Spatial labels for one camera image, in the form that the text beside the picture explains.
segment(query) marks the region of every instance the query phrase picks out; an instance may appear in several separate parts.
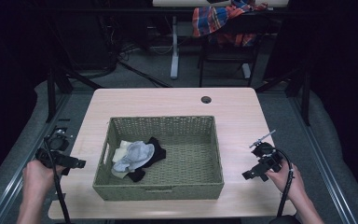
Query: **small round object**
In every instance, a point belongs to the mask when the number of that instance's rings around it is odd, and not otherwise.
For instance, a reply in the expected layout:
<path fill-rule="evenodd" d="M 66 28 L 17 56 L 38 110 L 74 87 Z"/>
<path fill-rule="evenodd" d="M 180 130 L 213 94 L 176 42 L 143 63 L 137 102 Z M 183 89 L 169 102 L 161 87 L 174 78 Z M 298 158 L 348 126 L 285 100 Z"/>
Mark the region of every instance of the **small round object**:
<path fill-rule="evenodd" d="M 201 101 L 205 104 L 209 104 L 212 101 L 212 99 L 209 96 L 202 96 Z"/>

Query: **desk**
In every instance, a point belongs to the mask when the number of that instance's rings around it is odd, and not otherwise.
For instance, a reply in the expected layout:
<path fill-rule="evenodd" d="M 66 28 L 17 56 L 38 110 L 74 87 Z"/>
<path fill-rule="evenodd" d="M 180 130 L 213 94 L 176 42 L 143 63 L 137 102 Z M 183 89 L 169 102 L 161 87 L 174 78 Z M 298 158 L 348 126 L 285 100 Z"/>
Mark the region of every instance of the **desk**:
<path fill-rule="evenodd" d="M 153 0 L 153 7 L 225 7 L 230 5 L 231 1 L 226 0 L 219 3 L 210 4 L 207 0 Z M 178 78 L 179 51 L 176 16 L 172 18 L 172 63 L 171 79 Z"/>
<path fill-rule="evenodd" d="M 204 104 L 202 96 L 212 101 Z M 106 202 L 92 188 L 111 117 L 215 116 L 225 186 L 217 200 Z M 100 89 L 78 133 L 71 156 L 87 161 L 62 178 L 62 192 L 73 219 L 206 218 L 276 216 L 280 192 L 272 181 L 245 180 L 242 173 L 257 164 L 249 146 L 269 132 L 250 88 Z M 268 137 L 266 142 L 272 144 Z M 296 212 L 288 201 L 285 214 Z M 58 201 L 48 211 L 63 219 Z"/>
<path fill-rule="evenodd" d="M 269 7 L 286 7 L 289 0 L 257 0 L 257 4 L 267 3 Z M 231 0 L 210 4 L 207 0 L 153 0 L 153 7 L 226 7 L 231 4 Z M 177 20 L 176 16 L 172 18 L 172 64 L 171 79 L 178 78 L 179 52 L 177 47 Z M 244 74 L 249 67 L 243 67 Z"/>

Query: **cable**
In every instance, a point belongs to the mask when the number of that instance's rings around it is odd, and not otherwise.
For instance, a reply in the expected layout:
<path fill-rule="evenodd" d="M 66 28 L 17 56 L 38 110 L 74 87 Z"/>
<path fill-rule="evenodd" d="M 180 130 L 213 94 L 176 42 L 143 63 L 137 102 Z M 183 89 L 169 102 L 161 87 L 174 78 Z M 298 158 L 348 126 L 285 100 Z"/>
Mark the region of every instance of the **cable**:
<path fill-rule="evenodd" d="M 169 84 L 167 84 L 167 83 L 165 83 L 165 82 L 163 82 L 163 81 L 161 81 L 161 80 L 158 80 L 158 79 L 156 79 L 155 77 L 151 77 L 151 76 L 148 75 L 148 74 L 145 74 L 145 73 L 143 73 L 143 72 L 141 72 L 141 71 L 136 70 L 135 68 L 133 68 L 133 67 L 127 65 L 126 63 L 123 63 L 123 62 L 121 62 L 121 61 L 118 61 L 117 63 L 120 64 L 121 66 L 123 66 L 124 68 L 126 68 L 126 69 L 132 71 L 133 73 L 135 73 L 135 74 L 137 74 L 137 75 L 139 75 L 139 76 L 141 76 L 141 77 L 144 77 L 144 78 L 148 79 L 148 80 L 151 81 L 153 84 L 157 84 L 157 85 L 159 85 L 160 87 L 164 87 L 164 88 L 171 88 L 171 87 L 172 87 L 171 85 L 169 85 Z"/>
<path fill-rule="evenodd" d="M 111 74 L 112 72 L 114 72 L 115 69 L 116 69 L 115 67 L 114 68 L 113 67 L 112 68 L 107 68 L 107 69 L 103 70 L 102 72 L 91 74 L 91 75 L 85 75 L 85 74 L 80 74 L 80 73 L 79 74 L 81 76 L 83 76 L 83 77 L 88 78 L 88 79 L 94 79 L 94 78 L 97 78 L 97 77 L 105 77 L 105 76 Z"/>
<path fill-rule="evenodd" d="M 45 147 L 47 148 L 45 150 L 48 153 L 48 158 L 50 159 L 50 162 L 51 162 L 51 169 L 53 170 L 53 174 L 54 174 L 54 185 L 55 185 L 55 188 L 57 190 L 57 196 L 58 196 L 58 200 L 60 201 L 60 205 L 61 205 L 61 208 L 62 208 L 65 223 L 71 224 L 71 218 L 69 218 L 68 208 L 66 207 L 66 203 L 65 203 L 65 200 L 64 200 L 63 195 L 62 195 L 62 189 L 61 189 L 61 185 L 60 185 L 60 178 L 57 175 L 57 169 L 56 169 L 56 166 L 54 164 L 53 158 L 51 157 L 50 148 L 48 147 L 48 144 L 47 144 L 47 138 L 44 139 L 44 144 L 45 144 Z"/>
<path fill-rule="evenodd" d="M 281 197 L 281 202 L 279 204 L 279 209 L 278 209 L 278 214 L 277 217 L 281 217 L 282 216 L 282 212 L 283 212 L 283 208 L 284 208 L 284 204 L 286 202 L 287 199 L 287 195 L 289 193 L 289 189 L 290 186 L 292 185 L 292 180 L 293 180 L 293 165 L 290 162 L 289 157 L 286 155 L 286 153 L 284 153 L 282 150 L 279 150 L 277 148 L 275 148 L 278 152 L 280 152 L 281 154 L 283 154 L 283 156 L 286 158 L 287 164 L 289 165 L 289 173 L 287 175 L 287 181 L 286 181 L 286 186 L 284 187 L 283 193 L 282 193 L 282 197 Z"/>
<path fill-rule="evenodd" d="M 163 51 L 163 52 L 159 52 L 158 50 L 156 50 L 156 48 L 157 48 L 157 47 L 154 47 L 154 46 L 153 46 L 151 49 L 152 49 L 154 52 L 156 52 L 156 54 L 163 55 L 163 54 L 169 53 L 169 52 L 172 50 L 173 46 L 161 47 L 161 48 L 168 48 L 167 50 L 165 50 L 165 51 Z"/>

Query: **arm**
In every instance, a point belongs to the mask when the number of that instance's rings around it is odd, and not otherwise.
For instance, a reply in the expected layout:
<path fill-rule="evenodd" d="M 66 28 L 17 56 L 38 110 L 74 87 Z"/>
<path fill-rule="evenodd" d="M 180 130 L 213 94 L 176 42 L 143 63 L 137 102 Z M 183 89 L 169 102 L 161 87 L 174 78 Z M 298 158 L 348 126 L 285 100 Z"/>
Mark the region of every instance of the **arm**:
<path fill-rule="evenodd" d="M 289 172 L 289 166 L 286 161 L 283 161 L 282 169 L 278 173 L 272 171 L 267 171 L 266 175 L 274 182 L 277 188 L 283 192 L 284 186 L 286 185 L 287 174 Z M 304 182 L 301 177 L 301 173 L 298 171 L 297 167 L 293 165 L 294 174 L 292 185 L 289 189 L 288 199 L 295 206 L 298 215 L 300 216 L 303 223 L 308 224 L 319 224 L 324 223 L 322 218 L 319 216 L 316 211 L 312 201 L 307 195 L 307 192 L 304 188 Z"/>
<path fill-rule="evenodd" d="M 30 161 L 22 170 L 22 203 L 17 223 L 40 223 L 43 202 L 54 183 L 53 171 L 40 161 Z"/>

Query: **green wicker basket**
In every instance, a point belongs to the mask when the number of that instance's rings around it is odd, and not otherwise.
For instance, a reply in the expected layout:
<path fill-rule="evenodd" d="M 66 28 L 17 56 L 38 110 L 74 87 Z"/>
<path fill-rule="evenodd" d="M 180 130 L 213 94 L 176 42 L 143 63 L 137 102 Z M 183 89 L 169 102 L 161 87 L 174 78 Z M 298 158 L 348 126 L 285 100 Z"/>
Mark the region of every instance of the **green wicker basket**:
<path fill-rule="evenodd" d="M 156 137 L 167 158 L 134 183 L 111 174 L 121 140 Z M 214 117 L 111 118 L 93 187 L 106 201 L 217 199 L 224 186 Z"/>

